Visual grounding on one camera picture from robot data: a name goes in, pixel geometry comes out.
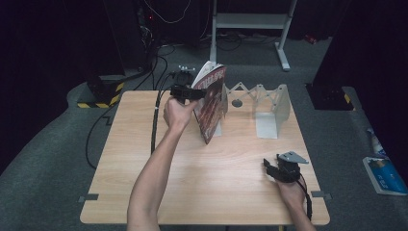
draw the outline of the book cover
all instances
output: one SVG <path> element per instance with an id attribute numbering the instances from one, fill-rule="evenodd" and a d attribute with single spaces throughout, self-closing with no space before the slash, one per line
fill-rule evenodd
<path id="1" fill-rule="evenodd" d="M 213 66 L 212 62 L 206 62 L 191 84 L 193 89 L 207 91 L 205 98 L 200 99 L 194 109 L 201 135 L 207 144 L 213 137 L 222 117 L 222 89 L 225 70 L 226 67 L 222 64 Z"/>
<path id="2" fill-rule="evenodd" d="M 366 157 L 364 166 L 379 194 L 407 195 L 408 189 L 389 159 Z"/>

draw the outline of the white metal stand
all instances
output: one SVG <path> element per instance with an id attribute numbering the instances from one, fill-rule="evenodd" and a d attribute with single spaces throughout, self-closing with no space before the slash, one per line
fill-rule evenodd
<path id="1" fill-rule="evenodd" d="M 235 107 L 242 106 L 242 103 L 239 102 L 243 98 L 251 97 L 257 137 L 278 139 L 281 126 L 288 120 L 291 113 L 291 102 L 286 85 L 280 85 L 276 90 L 266 90 L 263 85 L 259 84 L 249 90 L 243 83 L 239 82 L 230 90 L 226 89 L 226 92 Z"/>
<path id="2" fill-rule="evenodd" d="M 217 63 L 217 28 L 281 29 L 281 39 L 279 42 L 275 42 L 275 47 L 282 68 L 285 71 L 289 71 L 291 67 L 289 66 L 283 46 L 291 26 L 296 3 L 297 0 L 292 0 L 289 12 L 284 14 L 217 13 L 217 0 L 214 0 L 210 61 L 215 64 Z"/>

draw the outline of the black cable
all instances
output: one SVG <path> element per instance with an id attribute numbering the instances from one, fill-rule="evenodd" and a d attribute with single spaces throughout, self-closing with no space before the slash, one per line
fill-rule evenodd
<path id="1" fill-rule="evenodd" d="M 165 82 L 167 81 L 169 76 L 174 76 L 174 72 L 171 72 L 167 74 L 166 78 L 162 81 L 159 90 L 157 92 L 157 97 L 156 97 L 156 103 L 155 103 L 155 108 L 154 108 L 154 115 L 153 115 L 153 125 L 152 125 L 152 137 L 151 137 L 151 145 L 150 145 L 150 154 L 153 154 L 154 150 L 156 149 L 156 133 L 157 133 L 157 120 L 159 117 L 159 107 L 160 107 L 160 102 L 162 100 L 163 94 L 168 90 L 170 87 L 166 88 L 163 92 L 163 86 L 165 85 Z"/>
<path id="2" fill-rule="evenodd" d="M 256 39 L 262 39 L 259 41 L 244 41 L 242 44 L 254 44 L 254 45 L 264 45 L 264 44 L 268 44 L 268 43 L 272 43 L 275 42 L 279 37 L 274 37 L 273 39 L 271 39 L 270 41 L 266 41 L 269 39 L 269 37 L 265 37 L 265 38 L 256 38 Z"/>
<path id="3" fill-rule="evenodd" d="M 151 74 L 153 73 L 153 71 L 156 69 L 156 66 L 157 66 L 157 62 L 154 64 L 154 66 L 153 66 L 152 70 L 150 71 L 150 73 L 149 73 L 133 90 L 137 90 L 137 89 L 150 77 L 150 75 L 151 75 Z M 91 135 L 93 129 L 95 128 L 96 123 L 98 123 L 98 121 L 99 121 L 102 117 L 105 117 L 105 115 L 106 115 L 111 109 L 113 109 L 116 105 L 118 105 L 118 104 L 119 104 L 119 101 L 120 101 L 120 99 L 119 99 L 111 108 L 109 108 L 105 113 L 103 113 L 98 119 L 96 119 L 96 121 L 93 123 L 92 127 L 90 128 L 90 130 L 89 130 L 89 132 L 88 132 L 87 142 L 86 142 L 86 144 L 85 144 L 85 157 L 86 157 L 86 159 L 87 159 L 88 165 L 89 165 L 90 167 L 92 167 L 93 169 L 96 169 L 96 166 L 93 165 L 93 164 L 90 162 L 89 152 L 88 152 L 90 135 Z"/>
<path id="4" fill-rule="evenodd" d="M 104 82 L 105 82 L 105 83 L 109 83 L 109 84 L 121 84 L 121 83 L 128 82 L 128 81 L 130 81 L 130 80 L 138 79 L 138 78 L 140 78 L 141 76 L 147 74 L 148 71 L 149 71 L 149 70 L 146 69 L 145 71 L 143 71 L 143 72 L 141 72 L 141 73 L 134 74 L 134 75 L 131 75 L 131 76 L 126 77 L 126 78 L 123 78 L 123 79 L 119 79 L 119 80 L 104 80 Z"/>
<path id="5" fill-rule="evenodd" d="M 236 47 L 231 48 L 231 49 L 225 49 L 225 48 L 222 48 L 221 46 L 219 46 L 218 42 L 217 42 L 217 48 L 222 50 L 222 51 L 233 51 L 233 50 L 238 49 L 242 45 L 242 38 L 240 38 L 238 35 L 236 36 L 236 38 L 237 38 L 236 40 L 231 40 L 231 41 L 225 40 L 225 38 L 223 38 L 223 40 L 226 41 L 226 42 L 236 42 L 236 41 L 238 41 L 239 43 L 238 43 L 238 45 Z"/>
<path id="6" fill-rule="evenodd" d="M 102 118 L 106 118 L 105 125 L 112 126 L 111 117 L 110 116 L 103 116 Z"/>
<path id="7" fill-rule="evenodd" d="M 173 44 L 163 45 L 163 46 L 161 46 L 159 49 L 162 49 L 162 48 L 164 48 L 164 47 L 169 47 L 169 46 L 171 46 L 171 48 L 173 48 L 173 49 L 172 49 L 170 52 L 167 52 L 167 53 L 164 53 L 164 54 L 160 54 L 160 56 L 171 55 L 171 54 L 176 50 L 176 47 L 175 47 Z"/>
<path id="8" fill-rule="evenodd" d="M 166 60 L 165 58 L 161 57 L 161 56 L 157 56 L 157 57 L 158 57 L 158 58 L 161 58 L 161 59 L 165 62 L 166 67 L 165 67 L 165 69 L 163 70 L 162 74 L 160 75 L 159 79 L 157 80 L 156 86 L 153 88 L 153 90 L 156 90 L 156 89 L 157 89 L 157 86 L 159 85 L 159 82 L 162 80 L 162 78 L 163 78 L 163 76 L 165 75 L 165 73 L 166 73 L 166 71 L 167 71 L 167 68 L 168 68 L 168 62 L 167 62 L 167 60 Z"/>
<path id="9" fill-rule="evenodd" d="M 144 3 L 145 3 L 146 6 L 147 6 L 155 15 L 157 15 L 163 22 L 171 24 L 171 23 L 177 23 L 177 22 L 181 21 L 181 20 L 186 16 L 186 11 L 187 11 L 187 9 L 188 9 L 189 6 L 190 6 L 191 0 L 189 0 L 189 3 L 187 4 L 187 7 L 184 8 L 184 10 L 183 10 L 183 15 L 182 15 L 179 19 L 174 20 L 174 21 L 167 21 L 167 20 L 165 20 L 161 15 L 159 15 L 152 7 L 146 2 L 146 0 L 144 0 Z"/>
<path id="10" fill-rule="evenodd" d="M 89 159 L 89 153 L 88 153 L 88 146 L 89 146 L 89 138 L 90 138 L 90 134 L 93 131 L 93 128 L 95 128 L 96 123 L 103 117 L 105 116 L 105 114 L 107 114 L 112 108 L 116 107 L 116 105 L 118 105 L 118 102 L 116 104 L 114 104 L 111 108 L 109 108 L 105 113 L 103 113 L 98 119 L 96 119 L 96 121 L 93 123 L 92 127 L 90 128 L 89 132 L 88 132 L 88 136 L 87 136 L 87 142 L 85 144 L 85 157 L 87 158 L 87 162 L 88 165 L 90 167 L 92 167 L 93 169 L 96 169 L 96 166 L 94 166 Z"/>
<path id="11" fill-rule="evenodd" d="M 299 180 L 294 179 L 294 177 L 290 174 L 290 172 L 289 172 L 285 167 L 283 167 L 283 169 L 286 170 L 286 172 L 288 173 L 288 175 L 300 186 L 300 188 L 301 188 L 301 189 L 303 190 L 303 192 L 305 193 L 305 197 L 306 197 L 306 215 L 307 215 L 307 218 L 308 218 L 309 220 L 312 220 L 312 213 L 313 213 L 313 211 L 312 211 L 312 199 L 310 198 L 310 195 L 307 193 L 307 184 L 306 184 L 305 178 L 304 178 L 303 175 L 299 172 L 300 176 L 301 176 L 302 179 L 303 179 L 303 182 L 305 183 L 305 186 L 303 187 L 303 185 L 299 182 Z"/>
<path id="12" fill-rule="evenodd" d="M 152 72 L 152 89 L 154 89 L 154 73 L 153 72 Z"/>

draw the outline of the dark background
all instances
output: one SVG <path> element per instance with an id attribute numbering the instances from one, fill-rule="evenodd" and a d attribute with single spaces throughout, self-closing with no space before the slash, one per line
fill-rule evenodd
<path id="1" fill-rule="evenodd" d="M 70 2 L 68 6 L 64 1 L 51 0 L 2 1 L 1 171 L 37 132 L 66 109 L 66 94 L 87 81 L 87 74 L 125 72 L 104 2 L 86 2 Z M 151 2 L 163 6 L 161 1 Z M 207 20 L 208 0 L 191 2 L 192 10 L 183 19 L 183 28 L 172 25 L 163 29 L 164 24 L 157 21 L 161 28 L 157 36 L 197 43 Z M 288 1 L 250 2 L 219 1 L 218 8 L 221 12 L 265 13 L 266 9 L 285 12 L 288 7 Z M 80 11 L 69 14 L 70 9 Z M 299 0 L 289 38 L 334 36 L 314 84 L 356 89 L 377 136 L 407 181 L 404 145 L 408 143 L 408 126 L 403 113 L 408 98 L 406 10 L 403 1 L 396 0 Z M 79 28 L 89 18 L 93 20 L 84 31 L 97 36 L 79 36 L 81 43 L 73 43 L 70 35 L 75 32 L 75 24 L 70 22 L 74 19 Z"/>

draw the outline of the small black device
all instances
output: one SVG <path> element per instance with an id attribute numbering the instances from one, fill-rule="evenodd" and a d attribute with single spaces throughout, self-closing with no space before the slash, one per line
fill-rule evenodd
<path id="1" fill-rule="evenodd" d="M 276 159 L 278 161 L 278 167 L 270 165 L 270 162 L 264 159 L 264 167 L 267 169 L 267 174 L 283 183 L 293 183 L 296 182 L 300 188 L 305 193 L 306 203 L 307 203 L 307 217 L 312 218 L 312 200 L 310 195 L 307 193 L 307 186 L 303 186 L 299 180 L 302 174 L 300 173 L 299 163 L 309 164 L 308 161 L 297 155 L 295 152 L 290 151 L 284 154 L 276 154 Z"/>
<path id="2" fill-rule="evenodd" d="M 298 163 L 307 164 L 308 162 L 294 152 L 285 154 L 276 154 L 278 167 L 270 165 L 270 162 L 264 159 L 264 166 L 267 168 L 267 174 L 283 183 L 291 183 L 300 179 L 300 167 Z"/>
<path id="3" fill-rule="evenodd" d="M 171 87 L 170 95 L 183 104 L 186 102 L 186 99 L 197 100 L 204 98 L 205 90 L 194 90 L 191 88 L 193 76 L 190 74 L 190 71 L 194 71 L 194 69 L 188 69 L 185 66 L 179 67 L 180 72 L 173 75 L 174 85 Z"/>

